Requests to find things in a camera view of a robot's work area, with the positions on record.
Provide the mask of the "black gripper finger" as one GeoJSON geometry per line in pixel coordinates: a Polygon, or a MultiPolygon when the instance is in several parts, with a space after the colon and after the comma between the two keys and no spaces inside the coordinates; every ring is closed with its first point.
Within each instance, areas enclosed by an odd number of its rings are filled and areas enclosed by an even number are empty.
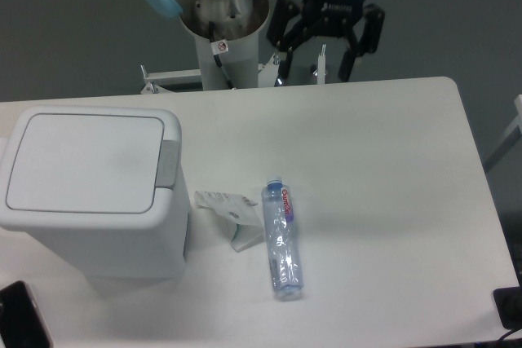
{"type": "Polygon", "coordinates": [[[293,0],[276,0],[272,18],[268,26],[267,40],[278,53],[284,53],[285,58],[279,63],[278,77],[287,78],[293,60],[293,50],[285,31],[289,22],[299,15],[299,6],[293,0]]]}
{"type": "Polygon", "coordinates": [[[360,38],[356,37],[352,17],[341,19],[341,31],[347,39],[347,49],[339,66],[338,78],[341,81],[349,81],[357,58],[366,53],[373,54],[378,49],[379,40],[383,31],[385,11],[376,4],[362,7],[361,17],[364,19],[364,29],[360,38]]]}

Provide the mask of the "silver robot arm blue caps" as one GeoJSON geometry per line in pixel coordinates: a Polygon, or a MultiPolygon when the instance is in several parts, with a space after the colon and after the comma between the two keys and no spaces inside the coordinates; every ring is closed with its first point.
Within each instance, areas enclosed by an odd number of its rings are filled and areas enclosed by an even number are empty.
{"type": "Polygon", "coordinates": [[[378,48],[385,12],[365,0],[146,0],[167,18],[180,17],[194,36],[204,90],[260,86],[259,31],[275,49],[275,84],[290,73],[294,52],[311,37],[347,40],[338,77],[348,81],[356,59],[378,48]]]}

